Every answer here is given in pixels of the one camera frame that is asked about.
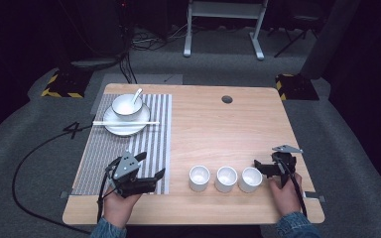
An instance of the white chopstick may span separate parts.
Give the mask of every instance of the white chopstick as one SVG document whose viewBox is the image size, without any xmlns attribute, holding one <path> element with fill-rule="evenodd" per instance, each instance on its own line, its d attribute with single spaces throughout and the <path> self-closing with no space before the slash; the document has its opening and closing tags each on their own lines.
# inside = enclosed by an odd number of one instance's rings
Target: white chopstick
<svg viewBox="0 0 381 238">
<path fill-rule="evenodd" d="M 160 122 L 105 122 L 93 121 L 94 126 L 142 126 L 142 125 L 159 125 Z"/>
</svg>

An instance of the person's arm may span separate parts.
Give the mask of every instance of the person's arm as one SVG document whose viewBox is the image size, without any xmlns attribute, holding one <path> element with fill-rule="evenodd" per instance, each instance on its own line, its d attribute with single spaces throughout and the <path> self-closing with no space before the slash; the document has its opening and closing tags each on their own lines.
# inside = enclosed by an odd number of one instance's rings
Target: person's arm
<svg viewBox="0 0 381 238">
<path fill-rule="evenodd" d="M 295 177 L 302 189 L 302 177 L 299 174 L 295 174 Z M 269 185 L 282 215 L 276 226 L 278 235 L 286 238 L 320 237 L 318 230 L 300 213 L 301 206 L 293 183 L 289 180 L 279 189 L 277 183 L 269 178 Z"/>
<path fill-rule="evenodd" d="M 111 192 L 113 188 L 106 191 L 104 197 L 103 217 L 91 233 L 92 238 L 124 238 L 126 237 L 126 223 L 131 217 L 132 209 L 141 194 L 131 195 L 126 198 Z"/>
</svg>

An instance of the white plate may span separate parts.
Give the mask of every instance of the white plate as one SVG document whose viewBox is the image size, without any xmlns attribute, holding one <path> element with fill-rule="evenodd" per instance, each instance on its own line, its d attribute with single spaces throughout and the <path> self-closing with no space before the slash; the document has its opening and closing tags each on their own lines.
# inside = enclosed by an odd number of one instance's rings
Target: white plate
<svg viewBox="0 0 381 238">
<path fill-rule="evenodd" d="M 142 104 L 142 110 L 140 115 L 134 122 L 148 122 L 150 121 L 150 108 L 146 104 Z M 104 112 L 103 121 L 110 122 L 124 122 L 124 120 L 120 119 L 116 113 L 114 113 L 113 108 L 110 106 L 107 108 L 106 112 Z M 142 129 L 144 129 L 147 125 L 140 126 L 125 126 L 125 127 L 114 127 L 114 126 L 104 126 L 107 131 L 118 135 L 118 136 L 132 136 Z"/>
</svg>

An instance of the striped placemat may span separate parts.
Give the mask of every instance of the striped placemat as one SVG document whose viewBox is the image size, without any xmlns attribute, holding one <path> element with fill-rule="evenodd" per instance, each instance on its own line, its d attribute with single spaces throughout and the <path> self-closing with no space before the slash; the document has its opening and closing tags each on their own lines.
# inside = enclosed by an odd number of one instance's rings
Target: striped placemat
<svg viewBox="0 0 381 238">
<path fill-rule="evenodd" d="M 96 121 L 102 121 L 104 112 L 117 96 L 119 95 L 103 94 Z M 141 97 L 150 108 L 150 120 L 159 121 L 160 125 L 148 125 L 131 137 L 120 137 L 102 126 L 93 126 L 71 194 L 98 195 L 104 169 L 125 151 L 132 155 L 147 152 L 147 159 L 142 162 L 138 178 L 153 177 L 156 172 L 166 168 L 154 193 L 169 193 L 172 95 L 142 94 Z"/>
</svg>

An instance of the sleeve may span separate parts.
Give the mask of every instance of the sleeve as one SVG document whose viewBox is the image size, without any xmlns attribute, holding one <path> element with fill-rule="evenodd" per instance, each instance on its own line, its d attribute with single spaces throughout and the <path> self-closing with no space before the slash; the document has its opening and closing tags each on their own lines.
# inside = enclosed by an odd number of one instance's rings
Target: sleeve
<svg viewBox="0 0 381 238">
<path fill-rule="evenodd" d="M 283 216 L 278 221 L 276 228 L 280 237 L 320 237 L 318 230 L 300 212 Z"/>
<path fill-rule="evenodd" d="M 125 238 L 126 229 L 120 229 L 112 224 L 110 224 L 104 217 L 100 218 L 97 226 L 91 233 L 91 238 Z"/>
</svg>

